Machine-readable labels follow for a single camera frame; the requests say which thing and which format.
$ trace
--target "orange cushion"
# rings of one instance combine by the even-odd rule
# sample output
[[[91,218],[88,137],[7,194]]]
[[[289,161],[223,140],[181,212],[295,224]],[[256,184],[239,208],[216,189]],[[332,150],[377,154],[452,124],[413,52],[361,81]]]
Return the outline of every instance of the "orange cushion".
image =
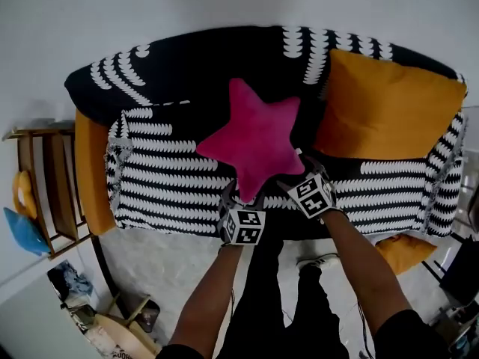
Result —
[[[407,234],[384,239],[376,245],[376,248],[396,275],[416,266],[437,249],[429,242]]]
[[[464,84],[427,70],[334,49],[314,147],[344,158],[424,157],[465,93]]]
[[[106,189],[104,155],[107,142],[108,129],[76,111],[76,181],[88,227],[95,235],[115,227]]]

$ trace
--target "white sneaker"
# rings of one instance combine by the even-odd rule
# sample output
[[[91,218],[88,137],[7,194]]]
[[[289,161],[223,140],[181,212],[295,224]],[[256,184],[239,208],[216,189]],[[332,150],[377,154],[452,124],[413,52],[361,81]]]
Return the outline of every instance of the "white sneaker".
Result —
[[[336,253],[322,255],[315,260],[300,260],[296,264],[296,268],[300,271],[306,265],[313,265],[321,270],[329,269],[330,267],[340,262],[339,256]]]

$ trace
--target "blue pillow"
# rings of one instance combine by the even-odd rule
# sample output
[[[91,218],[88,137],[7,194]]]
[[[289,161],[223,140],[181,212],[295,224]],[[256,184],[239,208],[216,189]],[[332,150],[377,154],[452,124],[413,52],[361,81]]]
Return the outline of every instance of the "blue pillow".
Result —
[[[5,212],[5,217],[7,217],[13,237],[21,248],[38,256],[42,255],[42,253],[50,252],[41,234],[27,217],[6,207],[3,208],[3,211]]]

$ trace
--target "black and white marker cube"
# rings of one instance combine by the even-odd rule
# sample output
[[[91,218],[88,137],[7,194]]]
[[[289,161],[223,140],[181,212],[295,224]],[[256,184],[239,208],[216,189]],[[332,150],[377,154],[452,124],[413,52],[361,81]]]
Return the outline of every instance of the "black and white marker cube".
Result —
[[[302,212],[313,218],[332,208],[331,190],[325,183],[321,174],[304,181],[288,191],[290,197],[296,202]]]
[[[265,212],[231,209],[225,221],[225,237],[232,245],[257,245],[265,220]]]

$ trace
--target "star-shaped cushion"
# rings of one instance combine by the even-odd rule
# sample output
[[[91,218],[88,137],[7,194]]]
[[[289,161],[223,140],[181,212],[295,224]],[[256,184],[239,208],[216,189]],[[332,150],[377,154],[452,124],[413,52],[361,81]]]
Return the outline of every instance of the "star-shaped cushion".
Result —
[[[300,100],[291,97],[267,104],[242,79],[231,79],[229,88],[230,121],[196,151],[234,166],[239,198],[248,203],[270,177],[304,172],[290,141]]]

